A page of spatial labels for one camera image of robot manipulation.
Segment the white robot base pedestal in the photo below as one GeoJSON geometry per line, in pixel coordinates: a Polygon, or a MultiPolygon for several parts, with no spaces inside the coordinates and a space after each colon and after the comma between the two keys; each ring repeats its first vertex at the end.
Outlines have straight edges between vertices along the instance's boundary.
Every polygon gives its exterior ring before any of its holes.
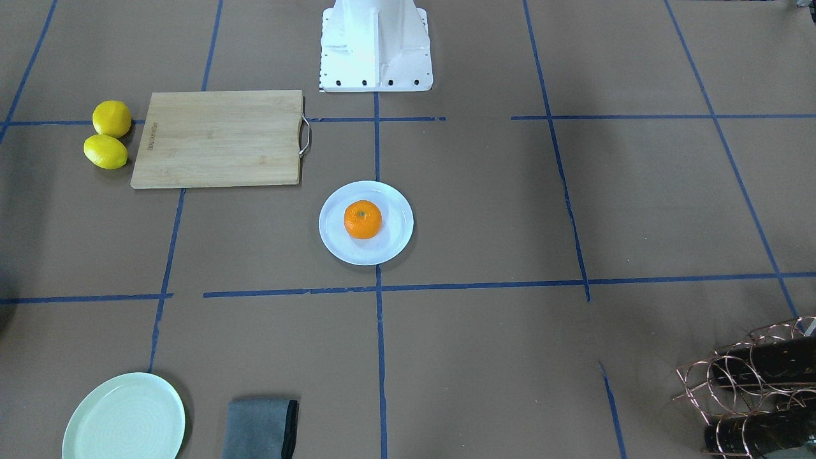
{"type": "Polygon", "coordinates": [[[336,1],[321,16],[319,90],[429,91],[428,15],[414,1],[336,1]]]}

